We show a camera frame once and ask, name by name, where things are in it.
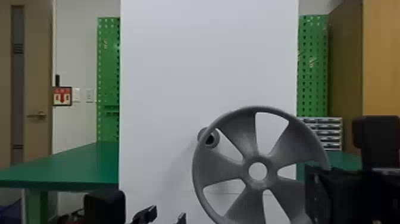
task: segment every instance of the door handle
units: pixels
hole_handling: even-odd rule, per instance
[[[44,120],[46,118],[46,114],[43,111],[37,112],[37,114],[29,114],[26,116],[27,118],[37,118],[39,120]]]

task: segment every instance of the wheel spoke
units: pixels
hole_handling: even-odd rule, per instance
[[[241,163],[222,155],[215,150],[204,148],[195,162],[198,166],[199,184],[202,188],[240,178]]]
[[[292,224],[311,223],[310,218],[305,214],[303,181],[280,178],[270,190]]]
[[[269,153],[276,169],[311,160],[326,161],[320,143],[299,130],[298,123],[289,123]]]
[[[243,157],[258,154],[255,113],[233,117],[218,127]]]
[[[246,187],[225,217],[238,224],[265,224],[263,192]]]

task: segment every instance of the white board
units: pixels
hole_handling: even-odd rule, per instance
[[[180,212],[190,224],[212,223],[192,186],[196,136],[246,105],[295,114],[298,1],[122,0],[121,21],[120,188],[127,220],[156,204],[156,223],[173,223]],[[258,143],[268,151],[286,123],[265,117],[262,124]],[[282,175],[294,177],[294,168]],[[240,184],[232,183],[206,194],[224,210],[239,193]],[[268,192],[264,202],[268,221],[288,222]]]

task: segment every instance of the gray wheel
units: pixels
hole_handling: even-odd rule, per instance
[[[270,113],[286,119],[289,124],[271,152],[259,152],[255,130],[255,115]],[[206,146],[207,137],[216,129],[243,155],[238,162]],[[214,121],[200,137],[193,157],[192,178],[198,200],[209,217],[217,224],[265,223],[263,192],[269,189],[293,224],[312,223],[305,214],[303,181],[278,176],[280,168],[305,161],[316,161],[323,169],[330,169],[325,150],[305,124],[295,116],[272,107],[246,107],[226,113]],[[260,181],[250,177],[249,168],[262,163],[268,169]],[[224,181],[241,179],[245,189],[220,216],[209,204],[204,188]]]

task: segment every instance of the green pegboard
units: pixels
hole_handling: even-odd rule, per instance
[[[299,18],[297,115],[326,117],[328,111],[328,15]]]
[[[98,18],[97,140],[119,141],[120,18]]]

